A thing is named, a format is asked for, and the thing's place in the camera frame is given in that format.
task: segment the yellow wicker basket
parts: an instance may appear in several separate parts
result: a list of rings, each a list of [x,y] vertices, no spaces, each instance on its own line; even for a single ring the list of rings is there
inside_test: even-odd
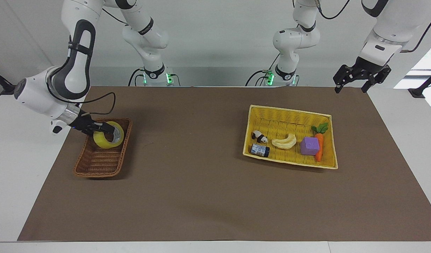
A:
[[[311,126],[328,122],[328,131],[324,134],[323,154],[321,162],[314,156],[300,154],[300,142],[304,137],[315,135]],[[268,157],[260,157],[250,153],[253,144],[259,144],[251,138],[254,130],[267,136],[268,143],[262,143],[270,148]],[[272,145],[272,139],[285,139],[289,133],[294,133],[297,144],[289,150],[278,149]],[[315,112],[304,112],[292,109],[251,105],[248,114],[248,125],[245,134],[243,154],[260,160],[289,163],[314,168],[338,169],[337,156],[334,148],[334,135],[331,115]]]

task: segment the toy carrot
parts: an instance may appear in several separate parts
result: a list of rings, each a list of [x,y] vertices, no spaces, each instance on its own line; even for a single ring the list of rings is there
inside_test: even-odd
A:
[[[318,139],[318,145],[320,146],[320,150],[315,155],[315,160],[317,162],[321,162],[321,154],[323,154],[323,141],[325,139],[323,137],[323,134],[326,133],[326,131],[328,130],[328,122],[320,124],[318,125],[318,127],[313,125],[312,130],[315,131],[315,138]]]

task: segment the roll of tape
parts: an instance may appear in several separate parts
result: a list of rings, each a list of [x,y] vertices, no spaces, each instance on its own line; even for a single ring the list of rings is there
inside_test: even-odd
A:
[[[95,131],[95,132],[93,132],[93,141],[95,141],[95,143],[98,145],[98,147],[100,147],[102,149],[115,148],[115,147],[119,146],[120,144],[122,144],[123,139],[124,139],[124,131],[123,131],[122,127],[117,122],[108,121],[106,123],[108,123],[109,125],[112,125],[113,127],[116,128],[114,131],[114,139],[112,141],[108,141],[106,139],[106,137],[104,136],[103,132]]]

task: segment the panda figurine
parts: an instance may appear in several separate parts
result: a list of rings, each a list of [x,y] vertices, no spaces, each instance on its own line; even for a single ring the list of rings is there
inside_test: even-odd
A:
[[[254,130],[251,138],[256,139],[257,142],[267,143],[268,139],[261,132]]]

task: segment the purple cube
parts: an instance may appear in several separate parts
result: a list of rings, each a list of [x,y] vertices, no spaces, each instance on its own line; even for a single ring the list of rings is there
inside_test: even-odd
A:
[[[316,155],[319,150],[320,145],[315,137],[304,137],[300,143],[300,151],[303,155]]]

